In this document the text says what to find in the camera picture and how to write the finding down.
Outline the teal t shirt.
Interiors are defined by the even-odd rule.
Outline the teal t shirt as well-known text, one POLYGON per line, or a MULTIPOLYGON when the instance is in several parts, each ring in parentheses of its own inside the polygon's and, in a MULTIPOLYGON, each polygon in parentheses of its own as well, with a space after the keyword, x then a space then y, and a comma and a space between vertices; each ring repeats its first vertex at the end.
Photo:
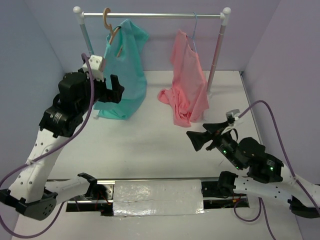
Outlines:
POLYGON ((141 53, 149 34, 130 19, 124 20, 119 27, 112 41, 110 35, 106 38, 106 66, 103 73, 107 88, 112 86, 110 76, 118 77, 119 84, 124 87, 122 98, 119 103, 98 101, 94 109, 99 111, 98 116, 101 118, 127 120, 139 109, 146 97, 147 79, 141 53))

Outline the tan wooden hanger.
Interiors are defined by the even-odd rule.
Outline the tan wooden hanger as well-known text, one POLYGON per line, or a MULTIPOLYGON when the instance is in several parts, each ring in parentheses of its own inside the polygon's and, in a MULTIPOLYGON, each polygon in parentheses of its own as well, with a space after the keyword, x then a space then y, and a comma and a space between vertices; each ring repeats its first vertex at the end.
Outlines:
POLYGON ((118 32, 120 31, 121 26, 117 26, 116 28, 113 28, 112 24, 107 22, 108 14, 110 13, 111 13, 111 9, 109 7, 106 7, 102 12, 102 17, 103 17, 104 27, 107 30, 109 30, 109 40, 107 42, 111 46, 118 32))

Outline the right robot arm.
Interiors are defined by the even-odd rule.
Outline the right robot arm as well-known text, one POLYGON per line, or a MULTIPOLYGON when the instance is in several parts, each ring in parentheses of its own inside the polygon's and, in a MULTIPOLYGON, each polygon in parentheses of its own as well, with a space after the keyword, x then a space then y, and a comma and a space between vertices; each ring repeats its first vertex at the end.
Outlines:
POLYGON ((247 194, 266 198, 288 207, 299 217, 319 218, 320 187, 293 176, 275 156, 266 153, 264 145, 252 137, 233 139, 228 121, 203 124, 204 132, 187 131, 195 151, 205 144, 207 151, 218 150, 237 170, 247 170, 245 177, 222 171, 217 190, 224 197, 247 194))

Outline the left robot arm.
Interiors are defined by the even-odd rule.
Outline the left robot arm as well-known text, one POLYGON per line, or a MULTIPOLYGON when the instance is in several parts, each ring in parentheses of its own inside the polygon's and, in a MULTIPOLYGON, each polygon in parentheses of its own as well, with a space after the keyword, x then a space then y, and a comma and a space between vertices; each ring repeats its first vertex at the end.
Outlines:
POLYGON ((2 203, 25 217, 42 221, 64 201, 77 196, 96 197, 103 186, 87 173, 50 184, 47 180, 67 140, 84 126, 83 116, 89 115, 91 96, 94 102, 118 104, 121 101, 125 88, 117 75, 110 75, 110 80, 108 89, 105 79, 94 78, 91 83, 89 73, 81 69, 63 76, 52 106, 43 113, 26 167, 9 188, 0 191, 2 203))

